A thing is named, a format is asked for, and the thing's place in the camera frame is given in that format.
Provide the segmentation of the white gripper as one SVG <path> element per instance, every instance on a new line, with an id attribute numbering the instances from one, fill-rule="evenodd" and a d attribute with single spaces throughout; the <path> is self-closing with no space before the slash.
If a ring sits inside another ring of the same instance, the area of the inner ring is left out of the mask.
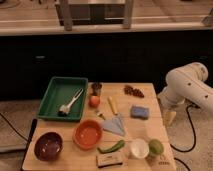
<path id="1" fill-rule="evenodd" d="M 161 105 L 166 109 L 177 107 L 185 102 L 185 98 L 169 87 L 164 87 L 163 90 L 157 95 Z M 176 112 L 172 110 L 164 111 L 164 125 L 170 126 L 176 117 Z"/>

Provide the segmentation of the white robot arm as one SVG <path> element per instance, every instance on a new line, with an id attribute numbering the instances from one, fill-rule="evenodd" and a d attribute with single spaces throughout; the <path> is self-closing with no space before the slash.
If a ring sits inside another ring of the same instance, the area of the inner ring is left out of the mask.
<path id="1" fill-rule="evenodd" d="M 185 100 L 213 114 L 213 88 L 205 84 L 207 78 L 208 69 L 200 62 L 172 69 L 166 74 L 166 86 L 157 95 L 165 126 L 173 122 L 176 116 L 175 107 Z"/>

